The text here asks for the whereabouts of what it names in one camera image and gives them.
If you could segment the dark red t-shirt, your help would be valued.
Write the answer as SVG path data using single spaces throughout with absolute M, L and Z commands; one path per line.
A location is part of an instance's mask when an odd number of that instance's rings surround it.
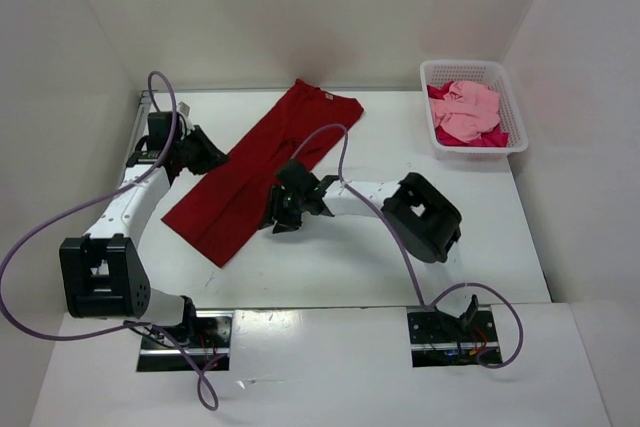
M 364 108 L 353 99 L 298 79 L 162 222 L 217 267 L 224 267 L 257 232 L 275 173 L 317 129 L 349 129 Z

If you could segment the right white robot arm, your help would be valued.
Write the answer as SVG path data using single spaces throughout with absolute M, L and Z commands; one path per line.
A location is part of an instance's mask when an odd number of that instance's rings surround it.
M 462 216 L 421 174 L 399 181 L 343 181 L 317 178 L 300 161 L 290 160 L 276 173 L 259 224 L 274 234 L 294 232 L 302 216 L 359 216 L 381 220 L 391 229 L 405 260 L 424 264 L 429 279 L 446 289 L 462 279 L 459 248 Z

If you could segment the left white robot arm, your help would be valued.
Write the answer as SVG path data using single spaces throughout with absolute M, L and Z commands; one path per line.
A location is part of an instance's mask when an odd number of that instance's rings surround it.
M 189 113 L 189 106 L 179 103 L 175 113 L 148 115 L 148 132 L 126 163 L 123 193 L 82 236 L 62 242 L 59 259 L 72 317 L 154 323 L 180 347 L 197 340 L 193 301 L 152 288 L 138 254 L 152 213 L 181 171 L 204 175 L 229 159 Z

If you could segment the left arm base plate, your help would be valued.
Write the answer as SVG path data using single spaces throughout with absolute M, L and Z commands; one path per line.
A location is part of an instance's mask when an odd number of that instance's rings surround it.
M 233 314 L 213 312 L 196 315 L 190 324 L 165 326 L 164 330 L 180 345 L 199 369 L 228 371 L 231 357 Z M 139 373 L 184 372 L 191 364 L 162 332 L 133 327 L 140 337 L 136 371 Z

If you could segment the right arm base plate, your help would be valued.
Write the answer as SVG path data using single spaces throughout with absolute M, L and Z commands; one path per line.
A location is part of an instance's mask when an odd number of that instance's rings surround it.
M 407 310 L 409 342 L 414 368 L 489 365 L 503 362 L 494 317 L 481 307 L 466 327 L 445 314 Z

